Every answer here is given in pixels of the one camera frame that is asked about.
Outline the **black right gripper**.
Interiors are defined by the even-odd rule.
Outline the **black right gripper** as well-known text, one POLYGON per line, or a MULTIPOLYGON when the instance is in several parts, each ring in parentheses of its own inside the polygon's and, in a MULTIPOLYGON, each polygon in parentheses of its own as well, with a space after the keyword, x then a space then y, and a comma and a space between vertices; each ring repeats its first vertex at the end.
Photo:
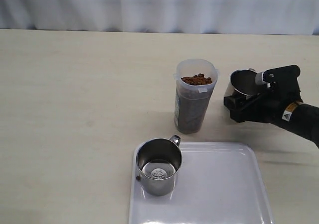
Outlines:
POLYGON ((270 123, 281 120, 285 110, 292 113, 303 104, 298 84, 299 75, 298 65, 262 71, 256 74, 255 84, 266 86, 265 91, 251 97, 241 93, 225 96, 223 104, 229 110, 230 118, 237 123, 270 123))

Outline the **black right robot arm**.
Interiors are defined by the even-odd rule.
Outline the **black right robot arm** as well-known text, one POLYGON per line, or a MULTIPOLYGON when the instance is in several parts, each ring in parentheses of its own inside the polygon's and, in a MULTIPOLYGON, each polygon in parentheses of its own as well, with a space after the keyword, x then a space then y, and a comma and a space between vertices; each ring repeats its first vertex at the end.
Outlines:
POLYGON ((223 98, 230 118, 237 123, 271 123, 318 145, 319 109, 303 102, 300 74, 297 65, 259 73, 251 69, 234 71, 223 98))

